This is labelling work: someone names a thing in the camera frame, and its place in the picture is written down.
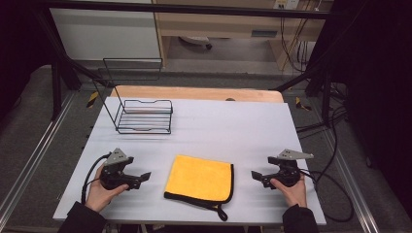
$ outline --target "white cabinet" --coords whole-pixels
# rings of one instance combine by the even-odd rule
[[[99,0],[152,3],[151,0]],[[153,13],[51,9],[67,54],[76,60],[159,58]]]

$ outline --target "black controller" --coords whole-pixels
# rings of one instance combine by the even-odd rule
[[[252,171],[252,178],[263,183],[263,187],[270,187],[270,189],[276,189],[276,187],[270,183],[272,178],[275,178],[281,182],[284,186],[294,186],[300,180],[300,172],[297,167],[296,160],[284,160],[276,157],[268,157],[268,163],[278,165],[280,170],[276,174],[262,175],[261,173]]]
[[[100,174],[100,182],[104,188],[111,190],[122,184],[128,184],[130,189],[139,189],[142,182],[147,181],[151,173],[143,174],[140,177],[126,175],[123,169],[133,162],[133,157],[127,157],[120,149],[116,149],[105,162],[105,166]]]

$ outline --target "yellow object on floor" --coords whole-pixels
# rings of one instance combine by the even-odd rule
[[[233,164],[177,155],[169,175],[164,197],[216,211],[227,220],[222,204],[233,194]]]

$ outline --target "dark clothing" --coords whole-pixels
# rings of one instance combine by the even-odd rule
[[[285,232],[311,233],[319,232],[311,210],[300,208],[298,205],[288,208],[283,214]],[[61,225],[58,233],[101,233],[106,224],[106,219],[97,212],[76,202],[67,214],[66,220]]]
[[[285,232],[319,232],[312,211],[307,208],[301,208],[297,204],[285,211],[283,223]]]

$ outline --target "black metal frame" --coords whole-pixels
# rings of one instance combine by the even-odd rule
[[[221,15],[221,16],[245,16],[245,17],[283,17],[283,18],[311,18],[311,19],[326,19],[326,20],[345,20],[349,19],[346,14],[335,12],[306,12],[292,10],[275,10],[275,9],[250,9],[250,8],[233,8],[233,7],[213,7],[213,6],[191,6],[191,5],[165,5],[165,4],[140,4],[140,3],[118,3],[118,2],[88,2],[88,1],[68,1],[68,0],[38,0],[32,6],[32,13],[37,18],[40,27],[46,33],[49,44],[54,50],[56,62],[53,65],[62,66],[76,70],[95,82],[109,86],[106,81],[98,75],[89,71],[87,68],[71,59],[65,52],[64,47],[59,43],[55,32],[50,26],[44,15],[44,11],[49,8],[55,9],[75,9],[75,10],[94,10],[94,11],[120,11],[120,12],[152,12],[152,13],[175,13],[175,14],[203,14],[203,15]],[[58,108],[61,102],[59,75],[62,69],[54,67],[56,72],[53,72],[54,83],[54,109],[53,115],[57,116],[60,109]],[[305,80],[310,74],[303,74],[289,83],[285,83],[274,90],[283,91],[290,86]]]

